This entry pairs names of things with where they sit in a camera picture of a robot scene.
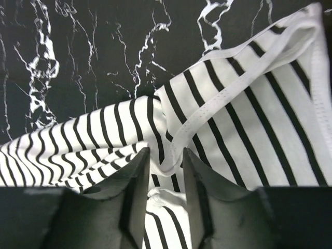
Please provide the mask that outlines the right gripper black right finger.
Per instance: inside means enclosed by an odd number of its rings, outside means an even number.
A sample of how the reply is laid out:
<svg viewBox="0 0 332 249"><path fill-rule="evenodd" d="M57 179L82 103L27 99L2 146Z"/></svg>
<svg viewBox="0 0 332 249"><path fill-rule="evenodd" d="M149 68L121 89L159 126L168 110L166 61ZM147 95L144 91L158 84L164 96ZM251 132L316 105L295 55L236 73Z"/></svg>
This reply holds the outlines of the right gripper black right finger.
<svg viewBox="0 0 332 249"><path fill-rule="evenodd" d="M258 192L219 175L188 148L183 170L193 248L278 248Z"/></svg>

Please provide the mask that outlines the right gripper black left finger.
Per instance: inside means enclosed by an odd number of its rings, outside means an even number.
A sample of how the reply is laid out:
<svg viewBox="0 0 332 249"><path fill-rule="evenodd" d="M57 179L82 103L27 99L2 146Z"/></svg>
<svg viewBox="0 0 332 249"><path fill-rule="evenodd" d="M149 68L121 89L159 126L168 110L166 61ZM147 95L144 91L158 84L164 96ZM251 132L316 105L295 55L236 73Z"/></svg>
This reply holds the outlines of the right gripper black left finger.
<svg viewBox="0 0 332 249"><path fill-rule="evenodd" d="M141 248L150 149L83 193L67 190L42 248Z"/></svg>

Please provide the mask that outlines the black white striped tank top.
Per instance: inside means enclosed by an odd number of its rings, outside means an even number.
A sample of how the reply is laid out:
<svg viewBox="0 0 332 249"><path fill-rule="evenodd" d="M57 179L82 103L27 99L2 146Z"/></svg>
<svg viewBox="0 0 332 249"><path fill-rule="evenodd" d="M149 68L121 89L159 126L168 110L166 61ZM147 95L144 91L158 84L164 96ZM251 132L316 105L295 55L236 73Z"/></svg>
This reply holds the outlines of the black white striped tank top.
<svg viewBox="0 0 332 249"><path fill-rule="evenodd" d="M330 61L312 3L214 50L152 96L112 104L1 146L1 186L104 183L150 149L143 248L194 248L184 148L237 186L331 185Z"/></svg>

